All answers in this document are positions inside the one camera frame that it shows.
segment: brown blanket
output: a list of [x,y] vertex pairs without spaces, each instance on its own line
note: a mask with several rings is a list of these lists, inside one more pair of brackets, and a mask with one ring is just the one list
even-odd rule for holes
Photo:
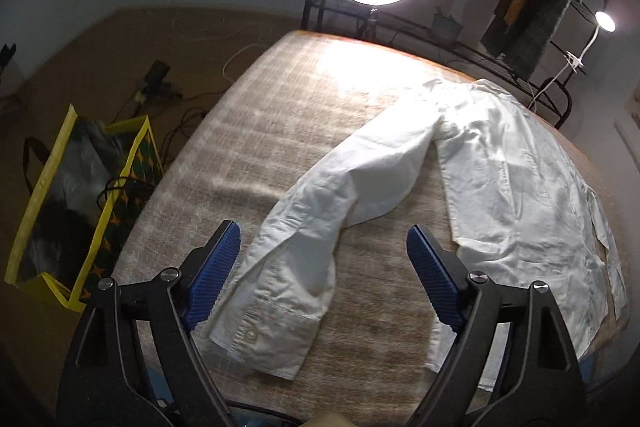
[[[286,35],[191,137],[138,220],[114,276],[120,283],[139,282],[179,266],[223,219],[241,227],[241,258],[271,207],[302,174],[416,80],[435,77],[473,81],[373,44]],[[615,234],[615,213],[599,173],[558,131],[549,131],[602,198]],[[433,309],[404,247],[415,223],[454,250],[433,147],[414,190],[398,207],[341,233],[335,296],[293,381],[252,371],[227,360],[208,340],[196,340],[223,396],[301,419],[331,408],[357,424],[404,423],[433,380],[424,368]],[[619,250],[626,274],[622,245]],[[591,351],[622,327],[613,318],[610,295],[609,308]],[[157,363],[147,328],[141,328],[141,341]]]

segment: wooden floor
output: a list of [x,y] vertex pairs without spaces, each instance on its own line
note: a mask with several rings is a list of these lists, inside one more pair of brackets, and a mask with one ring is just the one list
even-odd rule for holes
[[[185,98],[228,87],[226,61],[254,42],[271,45],[298,20],[215,9],[136,9],[119,12],[87,30],[48,60],[20,89],[27,109],[0,117],[0,266],[6,266],[15,232],[28,202],[22,177],[22,143],[36,136],[51,145],[69,103],[81,116],[109,122],[133,93],[134,83],[158,58]],[[251,47],[232,60],[226,74],[237,78],[264,51]],[[176,127],[189,107],[211,108],[219,95],[164,108],[151,107],[156,141]],[[123,111],[129,116],[130,105]],[[184,144],[177,135],[172,154]],[[37,169],[31,173],[37,177]],[[45,306],[0,283],[0,341],[5,354],[34,395],[54,412],[60,370],[78,315]]]

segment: metal bolt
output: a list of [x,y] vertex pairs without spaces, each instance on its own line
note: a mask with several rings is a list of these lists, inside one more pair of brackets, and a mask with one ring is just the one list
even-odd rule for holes
[[544,281],[533,281],[533,289],[540,293],[546,293],[549,291],[549,285]]
[[482,284],[489,280],[489,276],[481,271],[473,271],[469,274],[469,279],[471,279],[476,284]]
[[177,268],[165,268],[160,273],[160,279],[162,279],[164,282],[171,282],[177,279],[178,275],[180,275],[180,270],[178,270]]
[[111,277],[105,277],[98,281],[98,290],[108,290],[113,286],[113,279]]

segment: long-sleeve shirt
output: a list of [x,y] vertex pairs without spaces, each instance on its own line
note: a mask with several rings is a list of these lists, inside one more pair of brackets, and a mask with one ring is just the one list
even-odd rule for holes
[[[211,340],[246,365],[294,378],[331,303],[340,229],[394,208],[432,140],[466,267],[522,287],[545,280],[583,354],[608,312],[592,230],[607,248],[616,315],[626,302],[606,216],[553,136],[485,80],[427,82],[304,174],[265,219],[215,305]],[[448,340],[446,328],[434,329],[429,367],[439,369]],[[498,351],[489,368],[499,367]],[[493,381],[485,372],[484,382]]]

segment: blue gripper pad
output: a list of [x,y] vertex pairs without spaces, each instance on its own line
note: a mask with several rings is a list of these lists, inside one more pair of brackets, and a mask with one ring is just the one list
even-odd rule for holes
[[420,228],[409,229],[406,253],[440,322],[449,325],[455,333],[462,331],[466,319],[459,309],[458,288]]
[[237,223],[232,223],[191,283],[187,293],[187,309],[182,316],[187,331],[193,330],[197,323],[209,317],[239,251],[240,227]]

